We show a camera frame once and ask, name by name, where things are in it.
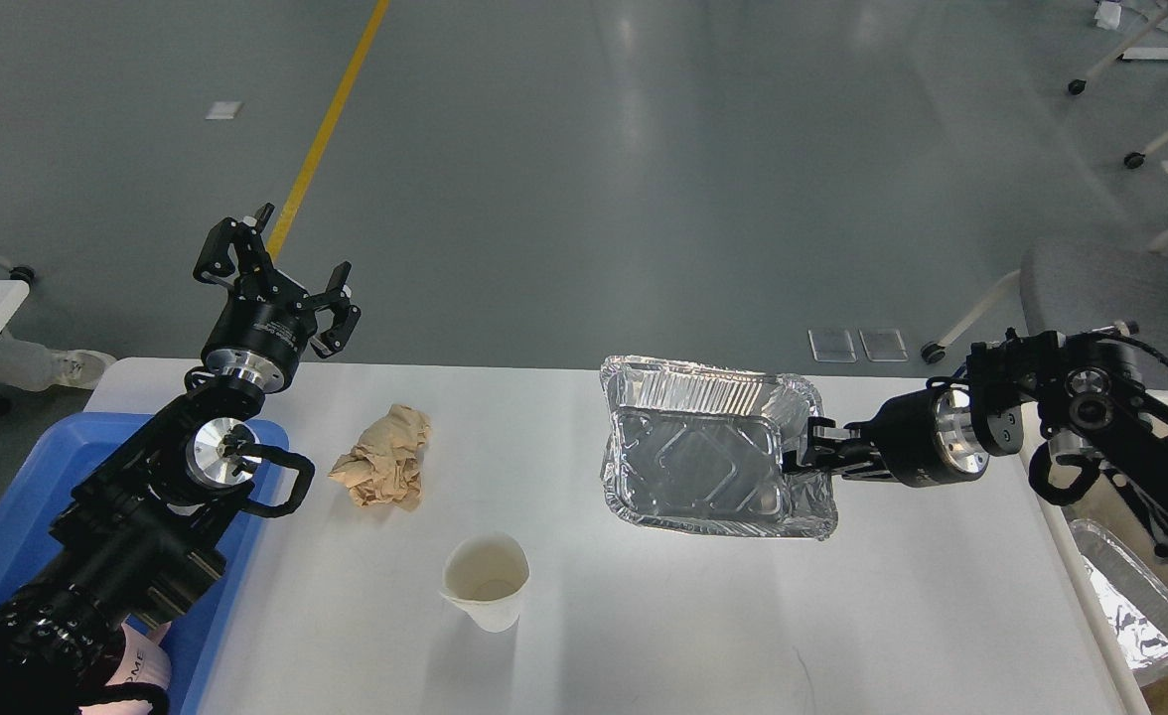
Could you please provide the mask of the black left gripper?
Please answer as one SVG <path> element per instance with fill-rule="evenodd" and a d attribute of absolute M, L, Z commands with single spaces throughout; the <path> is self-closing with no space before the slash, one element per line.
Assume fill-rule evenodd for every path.
<path fill-rule="evenodd" d="M 362 315 L 348 286 L 349 261 L 334 268 L 320 294 L 279 289 L 278 271 L 262 240 L 272 213 L 274 204 L 262 204 L 248 217 L 222 218 L 209 231 L 194 268 L 194 280 L 220 286 L 229 297 L 200 361 L 208 372 L 246 380 L 262 393 L 288 389 L 308 345 L 317 358 L 343 352 Z M 322 312 L 333 320 L 327 329 L 317 329 Z"/>

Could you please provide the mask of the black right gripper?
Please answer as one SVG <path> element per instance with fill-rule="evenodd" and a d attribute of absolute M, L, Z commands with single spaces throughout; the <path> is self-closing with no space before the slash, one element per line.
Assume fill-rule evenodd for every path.
<path fill-rule="evenodd" d="M 781 456 L 784 475 L 840 475 L 847 481 L 894 481 L 911 488 L 971 483 L 989 456 L 971 426 L 969 394 L 929 386 L 897 395 L 872 417 L 872 442 L 856 426 L 809 417 L 802 440 Z"/>

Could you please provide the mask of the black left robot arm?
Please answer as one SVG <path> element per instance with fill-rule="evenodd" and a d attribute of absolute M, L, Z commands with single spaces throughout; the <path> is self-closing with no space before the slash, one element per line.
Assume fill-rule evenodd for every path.
<path fill-rule="evenodd" d="M 185 393 L 75 486 L 50 525 L 58 555 L 0 605 L 0 714 L 171 711 L 159 683 L 110 682 L 121 629 L 189 615 L 225 572 L 218 543 L 235 518 L 286 516 L 307 497 L 313 461 L 263 444 L 249 421 L 293 383 L 303 353 L 342 352 L 361 311 L 349 262 L 318 293 L 274 266 L 262 240 L 272 211 L 213 225 L 193 276 L 224 289 L 225 304 Z"/>

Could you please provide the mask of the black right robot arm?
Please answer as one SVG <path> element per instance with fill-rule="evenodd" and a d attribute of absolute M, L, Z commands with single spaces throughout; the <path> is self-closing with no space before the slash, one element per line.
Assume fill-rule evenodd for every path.
<path fill-rule="evenodd" d="M 989 458 L 1023 451 L 1023 407 L 1033 404 L 1041 435 L 1026 466 L 1033 493 L 1066 506 L 1111 483 L 1168 564 L 1168 403 L 1143 386 L 1138 354 L 1168 369 L 1134 322 L 1072 336 L 1007 331 L 1000 343 L 971 346 L 955 374 L 888 400 L 870 419 L 811 417 L 781 470 L 911 488 L 973 483 Z"/>

